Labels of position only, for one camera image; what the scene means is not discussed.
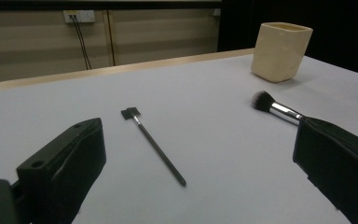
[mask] black cable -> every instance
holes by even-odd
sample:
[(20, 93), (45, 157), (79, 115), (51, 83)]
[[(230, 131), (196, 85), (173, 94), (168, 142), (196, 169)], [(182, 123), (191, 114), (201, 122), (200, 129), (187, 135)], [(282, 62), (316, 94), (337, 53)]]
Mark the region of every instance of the black cable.
[(71, 18), (71, 20), (74, 23), (74, 26), (76, 28), (77, 37), (79, 38), (80, 47), (81, 47), (82, 52), (83, 52), (84, 62), (86, 64), (86, 69), (89, 70), (89, 69), (91, 69), (91, 63), (90, 63), (89, 56), (88, 56), (87, 51), (86, 51), (86, 45), (84, 44), (83, 35), (81, 34), (81, 30), (80, 30), (80, 26), (79, 26), (79, 24), (77, 22), (77, 18), (76, 18), (75, 15), (70, 15), (69, 17)]
[(81, 34), (80, 26), (79, 26), (79, 23), (77, 22), (77, 17), (74, 16), (74, 18), (75, 18), (75, 22), (76, 22), (76, 25), (77, 25), (77, 29), (78, 29), (78, 31), (80, 33), (81, 42), (83, 43), (84, 54), (86, 55), (87, 62), (89, 63), (89, 69), (91, 69), (91, 63), (90, 63), (90, 60), (89, 60), (89, 55), (87, 55), (86, 45), (84, 44), (83, 35)]
[(81, 50), (82, 50), (82, 53), (83, 53), (84, 63), (86, 64), (86, 69), (89, 70), (88, 65), (87, 65), (87, 60), (86, 60), (86, 54), (85, 54), (85, 52), (84, 52), (83, 43), (81, 42), (80, 33), (79, 33), (79, 31), (77, 30), (77, 26), (76, 26), (76, 22), (75, 22), (74, 16), (73, 16), (73, 15), (69, 15), (69, 17), (71, 18), (72, 22), (74, 23), (74, 26), (75, 26), (75, 29), (76, 29), (76, 32), (77, 32), (77, 37), (79, 38), (79, 41), (80, 41), (80, 47), (81, 47)]

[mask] ceramic cup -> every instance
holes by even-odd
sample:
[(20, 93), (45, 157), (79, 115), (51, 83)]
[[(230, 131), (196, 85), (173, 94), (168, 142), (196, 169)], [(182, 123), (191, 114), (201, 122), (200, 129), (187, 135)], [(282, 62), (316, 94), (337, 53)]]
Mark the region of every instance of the ceramic cup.
[(294, 77), (310, 42), (312, 29), (286, 22), (262, 23), (252, 72), (270, 82)]

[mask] makeup brush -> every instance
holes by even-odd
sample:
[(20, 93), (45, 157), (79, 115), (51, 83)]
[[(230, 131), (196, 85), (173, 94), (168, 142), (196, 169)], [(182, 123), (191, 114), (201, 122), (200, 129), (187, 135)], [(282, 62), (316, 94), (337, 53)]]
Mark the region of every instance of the makeup brush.
[(266, 91), (254, 95), (252, 107), (298, 125), (293, 161), (351, 223), (358, 223), (358, 136), (306, 117)]
[(257, 110), (269, 112), (296, 125), (304, 116), (294, 109), (282, 105), (274, 100), (266, 91), (258, 91), (252, 100), (252, 107)]

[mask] black bristles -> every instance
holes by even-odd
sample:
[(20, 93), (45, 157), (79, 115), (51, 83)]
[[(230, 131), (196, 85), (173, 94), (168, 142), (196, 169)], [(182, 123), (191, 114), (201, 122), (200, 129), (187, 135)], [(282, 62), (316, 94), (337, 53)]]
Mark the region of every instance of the black bristles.
[(257, 110), (269, 112), (273, 103), (275, 103), (275, 100), (268, 92), (258, 91), (253, 97), (252, 107)]

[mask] table surface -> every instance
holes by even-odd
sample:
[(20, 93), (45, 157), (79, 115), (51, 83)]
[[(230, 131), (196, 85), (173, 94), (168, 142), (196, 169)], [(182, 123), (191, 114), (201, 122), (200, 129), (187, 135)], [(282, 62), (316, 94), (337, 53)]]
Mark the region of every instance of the table surface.
[[(305, 57), (273, 84), (253, 55), (0, 91), (0, 178), (79, 121), (101, 118), (107, 164), (74, 223), (349, 223), (292, 161), (296, 126), (251, 108), (257, 91), (358, 135), (358, 74)], [(181, 187), (132, 120), (171, 159)]]

